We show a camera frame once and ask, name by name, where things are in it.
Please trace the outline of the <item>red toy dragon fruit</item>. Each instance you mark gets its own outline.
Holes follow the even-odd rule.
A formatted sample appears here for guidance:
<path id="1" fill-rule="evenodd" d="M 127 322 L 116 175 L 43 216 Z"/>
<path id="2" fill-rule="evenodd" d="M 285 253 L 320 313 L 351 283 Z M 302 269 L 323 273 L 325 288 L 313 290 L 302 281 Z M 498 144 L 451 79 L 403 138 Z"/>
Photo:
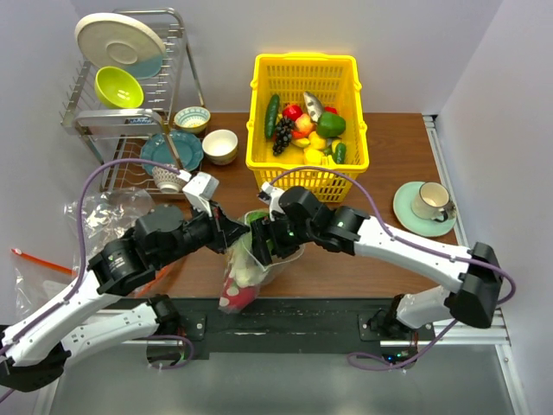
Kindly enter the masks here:
<path id="1" fill-rule="evenodd" d="M 239 287 L 232 278 L 226 278 L 219 297 L 219 310 L 226 314 L 239 313 L 256 299 L 258 292 L 256 285 Z"/>

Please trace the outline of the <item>dotted clear zip bag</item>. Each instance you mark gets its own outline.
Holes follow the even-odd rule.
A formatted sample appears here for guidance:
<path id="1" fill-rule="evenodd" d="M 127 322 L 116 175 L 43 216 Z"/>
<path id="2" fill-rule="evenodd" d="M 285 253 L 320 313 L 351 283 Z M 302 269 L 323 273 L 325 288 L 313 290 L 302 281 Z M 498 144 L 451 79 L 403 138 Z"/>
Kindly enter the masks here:
<path id="1" fill-rule="evenodd" d="M 262 265 L 251 251 L 252 233 L 242 235 L 226 252 L 226 269 L 219 309 L 227 314 L 239 313 L 252 303 L 261 288 L 283 272 L 287 264 L 298 260 L 302 246 L 286 259 L 273 256 L 270 265 Z"/>

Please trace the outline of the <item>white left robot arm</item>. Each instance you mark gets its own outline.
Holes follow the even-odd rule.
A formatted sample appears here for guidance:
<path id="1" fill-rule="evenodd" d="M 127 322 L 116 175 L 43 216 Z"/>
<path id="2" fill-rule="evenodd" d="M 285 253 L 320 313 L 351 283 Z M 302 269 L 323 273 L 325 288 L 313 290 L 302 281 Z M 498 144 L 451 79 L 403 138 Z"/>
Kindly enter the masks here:
<path id="1" fill-rule="evenodd" d="M 57 380 L 64 368 L 120 342 L 176 335 L 181 317 L 170 298 L 147 299 L 101 324 L 85 323 L 97 311 L 154 280 L 164 266 L 206 246 L 223 253 L 250 228 L 212 202 L 210 212 L 186 220 L 172 205 L 152 209 L 124 235 L 92 257 L 81 279 L 19 323 L 1 328 L 1 384 L 33 392 Z"/>

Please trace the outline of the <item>green toy lettuce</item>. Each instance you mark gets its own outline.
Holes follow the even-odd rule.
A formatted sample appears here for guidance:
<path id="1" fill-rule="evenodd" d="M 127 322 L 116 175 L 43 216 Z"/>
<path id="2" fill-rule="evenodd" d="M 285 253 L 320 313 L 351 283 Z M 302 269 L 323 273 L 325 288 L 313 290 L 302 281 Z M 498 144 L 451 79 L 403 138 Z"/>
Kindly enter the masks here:
<path id="1" fill-rule="evenodd" d="M 228 276 L 239 287 L 258 286 L 268 277 L 269 271 L 252 253 L 252 230 L 242 235 L 227 251 Z"/>

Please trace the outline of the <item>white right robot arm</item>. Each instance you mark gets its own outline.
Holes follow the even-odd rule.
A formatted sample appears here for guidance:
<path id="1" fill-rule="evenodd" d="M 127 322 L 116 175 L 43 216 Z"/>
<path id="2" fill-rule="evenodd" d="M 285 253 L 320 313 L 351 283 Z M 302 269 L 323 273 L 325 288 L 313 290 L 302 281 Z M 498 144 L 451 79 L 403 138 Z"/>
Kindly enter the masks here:
<path id="1" fill-rule="evenodd" d="M 437 284 L 394 298 L 380 323 L 390 337 L 403 340 L 424 324 L 447 318 L 477 329 L 492 325 L 503 278 L 490 246 L 441 245 L 355 208 L 331 209 L 301 186 L 283 190 L 266 182 L 258 197 L 269 214 L 251 223 L 251 252 L 264 266 L 314 243 L 328 252 L 381 259 Z"/>

